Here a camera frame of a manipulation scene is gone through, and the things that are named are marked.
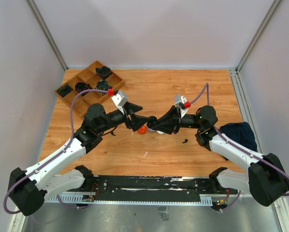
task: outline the wooden compartment box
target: wooden compartment box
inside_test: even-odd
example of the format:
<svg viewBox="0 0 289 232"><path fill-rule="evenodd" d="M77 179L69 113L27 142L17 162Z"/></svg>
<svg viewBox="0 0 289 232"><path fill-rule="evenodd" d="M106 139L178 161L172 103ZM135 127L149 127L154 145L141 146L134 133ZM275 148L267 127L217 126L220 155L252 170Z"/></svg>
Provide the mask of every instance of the wooden compartment box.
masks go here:
<svg viewBox="0 0 289 232"><path fill-rule="evenodd" d="M73 78L71 78L69 81L63 83L59 88L56 89L56 94L58 97L65 102L69 107L72 105L72 101L74 100L75 96L78 94L78 92L75 90L75 85L78 82L85 82L91 85L92 88L96 88L96 84L98 81L101 81L102 79L96 75L95 68L104 66L99 61L95 61L91 65L89 65L87 68L83 69L81 72L79 72L77 75L75 75ZM117 74L115 74L112 71L112 75L110 75L108 78L106 78L106 81L109 82L110 86L114 90L119 90L124 86L124 80L119 77ZM62 97L58 94L58 90L68 83L68 85L72 88L72 92L67 94L66 96ZM84 114L87 112L88 107L91 104L94 103L103 103L111 96L108 94L102 95L98 92L89 92L84 96L79 96L74 104L73 111L79 115L81 118L84 117Z"/></svg>

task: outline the wooden tabletop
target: wooden tabletop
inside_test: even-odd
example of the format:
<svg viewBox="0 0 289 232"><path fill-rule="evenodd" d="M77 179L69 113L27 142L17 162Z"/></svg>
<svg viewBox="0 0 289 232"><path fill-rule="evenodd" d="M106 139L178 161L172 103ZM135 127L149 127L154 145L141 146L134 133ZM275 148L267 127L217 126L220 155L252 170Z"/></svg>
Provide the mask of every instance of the wooden tabletop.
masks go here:
<svg viewBox="0 0 289 232"><path fill-rule="evenodd" d="M64 82L80 70L67 70ZM177 94L193 100L209 83L210 104L217 111L218 128L230 122L241 122L239 107L228 70L114 70L125 80L121 89L129 101L144 109L138 115L164 115ZM189 109L195 113L206 105L204 94ZM106 113L116 108L111 99L103 106ZM70 108L58 99L41 153L41 160L61 147L71 135ZM75 129L82 119L74 114ZM120 125L115 131L103 137L103 141L91 152L75 160L62 174L75 166L84 165L94 174L106 175L164 175L164 176L208 176L219 167L242 171L231 161L225 161L219 154L200 147L195 139L196 129L180 129L178 134L160 135L157 132L139 134Z"/></svg>

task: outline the black cloth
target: black cloth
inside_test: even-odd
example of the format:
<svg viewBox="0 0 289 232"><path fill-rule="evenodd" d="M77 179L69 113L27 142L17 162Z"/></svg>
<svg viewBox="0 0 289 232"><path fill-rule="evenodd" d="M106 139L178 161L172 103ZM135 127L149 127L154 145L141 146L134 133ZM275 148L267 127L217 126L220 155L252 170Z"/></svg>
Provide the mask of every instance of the black cloth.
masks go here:
<svg viewBox="0 0 289 232"><path fill-rule="evenodd" d="M228 123L220 128L227 137L246 148L257 151L253 130L247 122Z"/></svg>

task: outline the gray wall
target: gray wall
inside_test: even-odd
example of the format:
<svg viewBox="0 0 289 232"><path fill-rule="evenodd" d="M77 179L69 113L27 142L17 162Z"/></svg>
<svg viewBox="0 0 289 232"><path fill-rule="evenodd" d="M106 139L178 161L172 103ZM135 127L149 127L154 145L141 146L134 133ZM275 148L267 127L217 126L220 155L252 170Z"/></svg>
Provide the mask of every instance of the gray wall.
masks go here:
<svg viewBox="0 0 289 232"><path fill-rule="evenodd" d="M36 0L70 67L235 67L273 0Z"/></svg>
<svg viewBox="0 0 289 232"><path fill-rule="evenodd" d="M11 220L3 210L10 172L37 161L62 77L26 2L0 0L0 232Z"/></svg>
<svg viewBox="0 0 289 232"><path fill-rule="evenodd" d="M278 155L289 174L289 0L277 11L241 74L263 152Z"/></svg>

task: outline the black and white robotic arm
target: black and white robotic arm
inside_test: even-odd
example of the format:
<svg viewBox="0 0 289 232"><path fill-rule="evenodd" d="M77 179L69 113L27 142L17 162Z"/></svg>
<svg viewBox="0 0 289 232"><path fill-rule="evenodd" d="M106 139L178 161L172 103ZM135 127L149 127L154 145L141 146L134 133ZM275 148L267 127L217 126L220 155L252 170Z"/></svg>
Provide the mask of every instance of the black and white robotic arm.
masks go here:
<svg viewBox="0 0 289 232"><path fill-rule="evenodd" d="M142 110L142 107L128 102L127 95L122 91L118 91L112 100L117 107L117 110L113 112L106 114L101 104L93 104L88 108L83 124L74 133L71 143L67 141L50 156L26 170L22 171L20 168L16 168L12 171L8 189L14 185L17 186L11 191L9 197L25 216L36 212L44 201L55 195L70 189L92 185L89 182L90 173L82 166L76 167L67 174L57 176L56 174L74 160L94 149L102 141L102 134L105 131L120 124L125 124L128 129L133 131L137 131L147 124L149 128L167 134L177 133L180 128L198 129L195 136L201 146L221 154L246 170L246 173L239 173L227 168L219 168L212 172L209 178L212 188L217 192L224 188L250 192L260 204L269 206L289 190L288 179L259 161L259 159L266 159L284 171L277 156L273 154L264 156L248 150L224 134L226 141L222 139L214 128L217 116L212 106L206 105L198 109L195 114L188 114L190 104L184 96L179 94L175 97L175 105L164 116L157 119L154 116L136 115L135 113ZM231 143L252 155L247 156ZM62 154L53 159L59 152ZM39 168L51 159L53 160L50 163ZM29 178L17 184L21 178L30 173L33 174Z"/></svg>

